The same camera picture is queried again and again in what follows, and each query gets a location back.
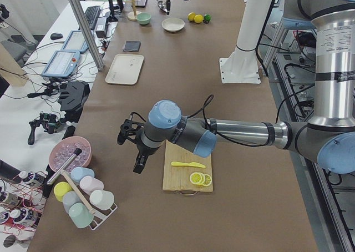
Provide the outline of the cream round plate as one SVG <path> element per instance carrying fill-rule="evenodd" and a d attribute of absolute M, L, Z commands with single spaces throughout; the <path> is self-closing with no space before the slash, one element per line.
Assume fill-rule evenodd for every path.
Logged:
<path fill-rule="evenodd" d="M 161 26 L 167 32 L 178 32 L 185 27 L 185 22 L 180 18 L 167 18 L 162 21 Z"/>

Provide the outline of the yellow cup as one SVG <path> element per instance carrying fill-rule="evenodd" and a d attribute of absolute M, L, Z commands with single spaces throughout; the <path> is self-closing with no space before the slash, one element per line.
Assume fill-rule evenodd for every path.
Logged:
<path fill-rule="evenodd" d="M 62 202 L 66 193 L 72 191 L 72 187 L 67 182 L 59 182 L 54 186 L 54 196 L 57 201 Z"/>

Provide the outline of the yellow plastic knife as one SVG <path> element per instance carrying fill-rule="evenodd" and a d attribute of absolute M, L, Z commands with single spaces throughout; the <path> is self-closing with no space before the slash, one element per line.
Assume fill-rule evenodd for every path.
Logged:
<path fill-rule="evenodd" d="M 184 163 L 184 162 L 173 161 L 173 162 L 171 162 L 171 166 L 172 167 L 192 167 L 192 168 L 202 168 L 202 169 L 206 168 L 205 165 L 198 163 L 198 162 Z"/>

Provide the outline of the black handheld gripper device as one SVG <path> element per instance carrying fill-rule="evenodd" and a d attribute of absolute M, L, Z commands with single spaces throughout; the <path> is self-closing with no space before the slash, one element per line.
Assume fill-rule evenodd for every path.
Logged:
<path fill-rule="evenodd" d="M 48 134 L 53 134 L 67 122 L 65 118 L 57 118 L 55 114 L 40 112 L 38 119 L 33 119 L 29 122 L 31 132 L 28 137 L 27 144 L 33 145 L 35 142 L 35 130 L 42 126 L 44 131 Z"/>

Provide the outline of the blue teach pendant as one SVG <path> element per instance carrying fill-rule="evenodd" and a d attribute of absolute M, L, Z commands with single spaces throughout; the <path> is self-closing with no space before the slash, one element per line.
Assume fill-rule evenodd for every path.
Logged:
<path fill-rule="evenodd" d="M 66 78 L 74 72 L 79 58 L 80 52 L 76 50 L 55 51 L 42 71 L 42 76 Z"/>
<path fill-rule="evenodd" d="M 71 31 L 62 46 L 62 50 L 79 51 L 79 53 L 84 53 L 87 49 L 88 46 L 80 30 Z"/>

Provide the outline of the grey cup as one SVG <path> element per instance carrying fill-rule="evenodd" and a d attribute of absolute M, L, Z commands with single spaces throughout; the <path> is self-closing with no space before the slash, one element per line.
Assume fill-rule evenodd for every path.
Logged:
<path fill-rule="evenodd" d="M 80 197 L 78 197 L 78 195 L 76 194 L 75 191 L 69 191 L 67 192 L 63 198 L 62 198 L 62 203 L 64 206 L 64 210 L 65 212 L 68 214 L 69 213 L 69 209 L 76 203 L 81 203 L 81 199 Z"/>

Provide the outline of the blue teach pendant far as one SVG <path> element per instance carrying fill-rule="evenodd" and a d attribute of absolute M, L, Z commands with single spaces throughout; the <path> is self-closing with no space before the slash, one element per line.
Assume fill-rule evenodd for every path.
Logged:
<path fill-rule="evenodd" d="M 80 30 L 71 31 L 62 46 L 62 50 L 79 51 L 79 53 L 84 53 L 87 49 L 88 46 Z"/>

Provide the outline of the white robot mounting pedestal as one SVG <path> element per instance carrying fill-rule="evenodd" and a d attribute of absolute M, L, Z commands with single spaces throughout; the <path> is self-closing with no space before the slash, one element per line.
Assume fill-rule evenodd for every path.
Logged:
<path fill-rule="evenodd" d="M 235 50 L 220 58 L 223 84 L 260 84 L 257 45 L 275 0 L 247 0 Z"/>

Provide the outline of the black keyboard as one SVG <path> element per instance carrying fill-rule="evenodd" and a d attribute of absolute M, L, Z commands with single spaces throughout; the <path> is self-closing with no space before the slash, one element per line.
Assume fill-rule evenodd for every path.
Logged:
<path fill-rule="evenodd" d="M 84 12 L 84 16 L 88 22 L 90 30 L 94 30 L 96 26 L 97 20 L 100 15 L 100 9 L 100 6 L 90 6 Z"/>

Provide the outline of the steel scoop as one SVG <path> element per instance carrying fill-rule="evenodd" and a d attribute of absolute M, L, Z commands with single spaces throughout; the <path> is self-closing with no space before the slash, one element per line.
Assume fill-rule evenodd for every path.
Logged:
<path fill-rule="evenodd" d="M 157 1 L 157 5 L 158 5 L 158 8 L 167 13 L 167 8 L 166 8 L 166 0 L 156 0 Z"/>

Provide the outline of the blue cup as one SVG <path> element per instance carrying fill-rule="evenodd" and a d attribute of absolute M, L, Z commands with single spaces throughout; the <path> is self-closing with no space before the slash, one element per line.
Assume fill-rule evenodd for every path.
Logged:
<path fill-rule="evenodd" d="M 80 181 L 85 177 L 85 176 L 90 176 L 90 177 L 95 177 L 95 172 L 93 169 L 90 168 L 85 168 L 85 167 L 75 167 L 71 172 L 70 172 L 70 178 L 73 181 L 75 185 L 79 185 Z"/>

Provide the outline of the pink bowl of ice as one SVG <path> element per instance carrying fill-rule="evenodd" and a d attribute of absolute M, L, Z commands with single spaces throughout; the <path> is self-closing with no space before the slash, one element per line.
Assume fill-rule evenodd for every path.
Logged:
<path fill-rule="evenodd" d="M 52 149 L 49 156 L 51 170 L 57 171 L 77 148 L 82 152 L 66 167 L 66 171 L 71 172 L 75 167 L 87 167 L 92 158 L 91 145 L 83 137 L 72 136 L 63 139 Z"/>

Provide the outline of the blue teach pendant near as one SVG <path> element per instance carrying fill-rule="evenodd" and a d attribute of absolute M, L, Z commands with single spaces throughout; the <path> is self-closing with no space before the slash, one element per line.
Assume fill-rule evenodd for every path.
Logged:
<path fill-rule="evenodd" d="M 74 72 L 79 58 L 80 52 L 76 50 L 55 51 L 42 71 L 42 76 L 66 78 Z"/>

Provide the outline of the grey folded cloth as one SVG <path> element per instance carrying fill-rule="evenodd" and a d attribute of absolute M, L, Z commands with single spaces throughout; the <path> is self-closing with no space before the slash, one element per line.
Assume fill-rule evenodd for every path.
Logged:
<path fill-rule="evenodd" d="M 138 52 L 141 41 L 126 41 L 123 46 L 123 52 Z"/>

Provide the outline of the bamboo cutting board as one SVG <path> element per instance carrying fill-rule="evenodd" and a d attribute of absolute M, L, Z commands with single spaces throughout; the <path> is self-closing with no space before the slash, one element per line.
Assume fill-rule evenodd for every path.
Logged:
<path fill-rule="evenodd" d="M 197 162 L 206 166 L 206 168 L 194 167 L 175 167 L 172 162 L 191 163 Z M 163 190 L 179 191 L 184 194 L 194 194 L 195 192 L 211 193 L 213 192 L 213 183 L 208 187 L 203 185 L 194 185 L 190 182 L 190 174 L 193 172 L 202 172 L 212 177 L 211 156 L 202 158 L 179 147 L 176 144 L 166 142 L 164 172 L 163 172 Z"/>

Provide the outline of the mint green bowl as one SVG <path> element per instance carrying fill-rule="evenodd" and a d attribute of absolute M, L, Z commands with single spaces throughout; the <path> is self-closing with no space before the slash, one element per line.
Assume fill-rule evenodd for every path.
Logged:
<path fill-rule="evenodd" d="M 142 25 L 148 25 L 151 21 L 151 14 L 150 13 L 139 13 L 136 15 L 137 22 Z"/>

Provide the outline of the aluminium frame post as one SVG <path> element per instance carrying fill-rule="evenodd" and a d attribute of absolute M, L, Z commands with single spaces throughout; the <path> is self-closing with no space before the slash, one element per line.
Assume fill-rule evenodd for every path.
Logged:
<path fill-rule="evenodd" d="M 96 65 L 98 71 L 101 71 L 101 70 L 103 70 L 103 67 L 104 67 L 103 60 L 100 56 L 100 53 L 98 52 L 98 48 L 97 48 L 95 39 L 92 36 L 92 32 L 89 28 L 89 24 L 87 22 L 87 19 L 84 15 L 80 0 L 68 0 L 68 1 L 69 1 L 69 4 L 73 10 L 74 16 L 80 26 L 81 32 L 84 36 L 84 39 L 88 45 L 88 49 L 89 49 L 89 52 L 91 53 L 94 63 Z"/>

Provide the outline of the mint green cup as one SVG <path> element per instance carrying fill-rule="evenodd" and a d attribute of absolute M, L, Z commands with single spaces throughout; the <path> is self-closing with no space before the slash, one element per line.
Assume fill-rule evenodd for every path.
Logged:
<path fill-rule="evenodd" d="M 87 207 L 82 203 L 75 203 L 69 208 L 68 212 L 71 220 L 79 229 L 90 225 L 94 219 L 94 215 L 89 212 Z"/>

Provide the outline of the pink cup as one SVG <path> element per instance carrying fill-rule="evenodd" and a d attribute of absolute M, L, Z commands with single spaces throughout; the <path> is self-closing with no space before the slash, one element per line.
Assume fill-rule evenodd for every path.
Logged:
<path fill-rule="evenodd" d="M 88 195 L 90 195 L 95 190 L 104 189 L 104 183 L 102 181 L 88 175 L 80 180 L 79 186 L 81 190 Z"/>

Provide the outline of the yellow lemon near lime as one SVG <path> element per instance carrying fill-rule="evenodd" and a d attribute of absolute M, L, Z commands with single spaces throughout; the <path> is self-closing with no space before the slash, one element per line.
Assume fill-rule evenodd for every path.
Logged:
<path fill-rule="evenodd" d="M 202 14 L 196 14 L 193 21 L 197 24 L 202 23 L 204 21 L 204 16 Z"/>

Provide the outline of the cream rabbit tray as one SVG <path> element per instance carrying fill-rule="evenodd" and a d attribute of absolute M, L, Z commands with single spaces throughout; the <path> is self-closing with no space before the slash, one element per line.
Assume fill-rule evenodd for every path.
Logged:
<path fill-rule="evenodd" d="M 106 75 L 108 84 L 135 85 L 138 81 L 144 56 L 138 54 L 117 54 Z"/>

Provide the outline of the steel muddler black tip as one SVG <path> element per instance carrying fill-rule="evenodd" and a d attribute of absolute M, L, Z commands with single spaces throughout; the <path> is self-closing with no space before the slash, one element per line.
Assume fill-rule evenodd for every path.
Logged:
<path fill-rule="evenodd" d="M 73 154 L 59 167 L 59 169 L 47 180 L 46 185 L 52 185 L 55 180 L 61 175 L 61 172 L 64 171 L 75 159 L 82 153 L 80 148 L 76 148 Z"/>

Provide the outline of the yellow lemon outer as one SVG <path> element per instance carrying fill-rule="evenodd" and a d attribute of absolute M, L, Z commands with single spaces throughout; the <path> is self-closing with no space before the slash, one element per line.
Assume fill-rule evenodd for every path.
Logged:
<path fill-rule="evenodd" d="M 193 22 L 194 19 L 195 19 L 195 16 L 196 16 L 196 13 L 190 12 L 190 13 L 188 14 L 188 16 L 187 16 L 188 21 L 189 21 L 189 22 Z"/>

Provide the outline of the white cup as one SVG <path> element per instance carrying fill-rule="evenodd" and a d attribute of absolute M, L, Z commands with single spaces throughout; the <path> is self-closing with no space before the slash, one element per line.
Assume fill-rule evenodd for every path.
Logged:
<path fill-rule="evenodd" d="M 108 210 L 114 203 L 114 194 L 106 190 L 94 190 L 89 197 L 90 203 L 101 210 Z"/>

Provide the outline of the lemon slice back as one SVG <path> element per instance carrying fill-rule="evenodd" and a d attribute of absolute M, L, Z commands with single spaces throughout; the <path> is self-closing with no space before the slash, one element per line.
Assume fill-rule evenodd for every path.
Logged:
<path fill-rule="evenodd" d="M 202 180 L 201 185 L 204 187 L 209 187 L 212 184 L 212 176 L 209 174 L 204 174 L 204 178 Z"/>

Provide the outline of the green lime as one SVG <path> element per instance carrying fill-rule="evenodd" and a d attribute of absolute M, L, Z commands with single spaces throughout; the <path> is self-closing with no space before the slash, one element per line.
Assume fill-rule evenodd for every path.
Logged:
<path fill-rule="evenodd" d="M 209 14 L 204 15 L 204 22 L 209 23 L 211 21 L 211 16 Z"/>

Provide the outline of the black computer mouse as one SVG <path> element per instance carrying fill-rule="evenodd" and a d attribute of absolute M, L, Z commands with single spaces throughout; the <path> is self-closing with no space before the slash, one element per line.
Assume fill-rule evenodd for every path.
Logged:
<path fill-rule="evenodd" d="M 51 40 L 57 40 L 57 39 L 62 39 L 62 38 L 63 38 L 63 35 L 61 33 L 55 32 L 50 35 Z"/>

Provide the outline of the wooden mug tree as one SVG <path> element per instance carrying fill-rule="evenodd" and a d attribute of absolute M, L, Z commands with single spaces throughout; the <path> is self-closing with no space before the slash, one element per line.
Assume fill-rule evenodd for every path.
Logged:
<path fill-rule="evenodd" d="M 136 0 L 126 0 L 126 3 L 130 3 L 133 9 L 127 14 L 128 20 L 137 21 L 137 15 L 141 14 L 141 12 L 136 9 Z"/>

